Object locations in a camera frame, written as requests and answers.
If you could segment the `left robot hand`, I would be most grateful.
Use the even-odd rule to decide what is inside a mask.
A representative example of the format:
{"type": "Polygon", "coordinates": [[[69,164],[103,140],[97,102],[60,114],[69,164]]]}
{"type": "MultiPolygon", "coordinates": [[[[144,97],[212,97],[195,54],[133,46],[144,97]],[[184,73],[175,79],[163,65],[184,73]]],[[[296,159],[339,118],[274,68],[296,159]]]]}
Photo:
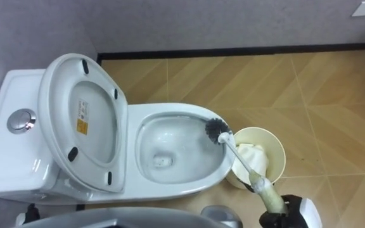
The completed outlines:
{"type": "Polygon", "coordinates": [[[39,213],[39,209],[35,206],[34,203],[31,203],[28,205],[26,212],[20,213],[16,217],[15,226],[17,227],[40,219],[41,215],[39,213]]]}

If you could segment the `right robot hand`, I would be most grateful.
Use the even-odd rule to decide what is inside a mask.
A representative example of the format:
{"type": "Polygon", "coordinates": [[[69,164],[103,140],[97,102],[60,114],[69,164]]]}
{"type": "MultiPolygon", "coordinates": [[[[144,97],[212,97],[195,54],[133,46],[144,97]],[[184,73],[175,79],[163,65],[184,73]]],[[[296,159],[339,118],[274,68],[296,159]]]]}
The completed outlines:
{"type": "Polygon", "coordinates": [[[281,196],[288,213],[264,212],[259,218],[263,228],[323,228],[317,207],[309,198],[287,194],[281,196]]]}

